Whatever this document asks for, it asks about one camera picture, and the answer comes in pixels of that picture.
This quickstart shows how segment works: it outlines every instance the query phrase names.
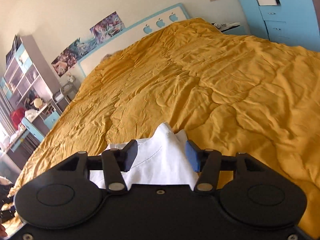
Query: hand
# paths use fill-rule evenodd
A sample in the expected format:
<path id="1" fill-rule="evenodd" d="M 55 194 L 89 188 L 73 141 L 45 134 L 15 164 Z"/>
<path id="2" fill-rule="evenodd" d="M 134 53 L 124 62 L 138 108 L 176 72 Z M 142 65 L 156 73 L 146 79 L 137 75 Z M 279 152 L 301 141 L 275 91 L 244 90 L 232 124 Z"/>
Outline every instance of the hand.
<path id="1" fill-rule="evenodd" d="M 8 234 L 5 232 L 5 228 L 3 225 L 0 225 L 0 237 L 7 237 Z"/>

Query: apple logo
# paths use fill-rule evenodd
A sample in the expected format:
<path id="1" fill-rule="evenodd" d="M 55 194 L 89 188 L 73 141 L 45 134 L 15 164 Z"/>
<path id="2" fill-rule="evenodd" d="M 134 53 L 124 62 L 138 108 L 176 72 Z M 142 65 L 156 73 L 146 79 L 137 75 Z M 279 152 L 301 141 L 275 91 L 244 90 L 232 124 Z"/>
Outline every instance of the apple logo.
<path id="1" fill-rule="evenodd" d="M 177 17 L 176 14 L 174 14 L 174 13 L 172 13 L 172 14 L 169 16 L 169 19 L 170 19 L 170 21 L 172 21 L 172 22 L 178 21 L 178 17 Z"/>
<path id="2" fill-rule="evenodd" d="M 150 26 L 148 24 L 146 24 L 146 26 L 143 28 L 143 31 L 146 34 L 152 33 L 152 29 L 150 28 Z"/>
<path id="3" fill-rule="evenodd" d="M 163 20 L 160 20 L 160 18 L 159 18 L 159 20 L 156 22 L 156 25 L 157 25 L 159 28 L 162 28 L 162 27 L 165 26 L 165 23 L 163 22 Z"/>

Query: headboard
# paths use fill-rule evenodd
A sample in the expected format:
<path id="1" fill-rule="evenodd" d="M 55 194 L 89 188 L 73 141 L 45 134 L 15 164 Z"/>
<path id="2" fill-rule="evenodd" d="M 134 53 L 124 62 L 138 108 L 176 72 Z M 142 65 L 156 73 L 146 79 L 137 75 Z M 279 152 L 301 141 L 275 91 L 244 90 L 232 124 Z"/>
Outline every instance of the headboard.
<path id="1" fill-rule="evenodd" d="M 125 28 L 78 61 L 84 76 L 87 76 L 106 54 L 125 49 L 150 33 L 173 22 L 190 19 L 182 3 L 163 9 Z"/>

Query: red bag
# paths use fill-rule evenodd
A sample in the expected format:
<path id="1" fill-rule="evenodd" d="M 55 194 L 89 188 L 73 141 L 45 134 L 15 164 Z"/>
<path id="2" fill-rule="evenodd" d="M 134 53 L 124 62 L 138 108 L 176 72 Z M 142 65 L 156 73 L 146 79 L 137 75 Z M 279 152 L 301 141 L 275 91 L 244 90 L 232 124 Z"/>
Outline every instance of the red bag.
<path id="1" fill-rule="evenodd" d="M 10 114 L 12 124 L 16 130 L 18 130 L 18 125 L 21 123 L 22 118 L 24 118 L 25 111 L 23 107 L 20 107 Z"/>

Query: beige wall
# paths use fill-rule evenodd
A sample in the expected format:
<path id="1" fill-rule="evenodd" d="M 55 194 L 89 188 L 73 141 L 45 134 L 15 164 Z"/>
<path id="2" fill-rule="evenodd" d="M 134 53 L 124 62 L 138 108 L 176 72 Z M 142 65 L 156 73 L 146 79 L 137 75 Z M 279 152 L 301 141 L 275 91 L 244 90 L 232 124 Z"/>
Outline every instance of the beige wall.
<path id="1" fill-rule="evenodd" d="M 241 22 L 238 0 L 0 0 L 0 72 L 16 33 L 32 34 L 48 63 L 90 27 L 117 11 L 126 27 L 182 2 L 191 17 L 209 22 Z"/>

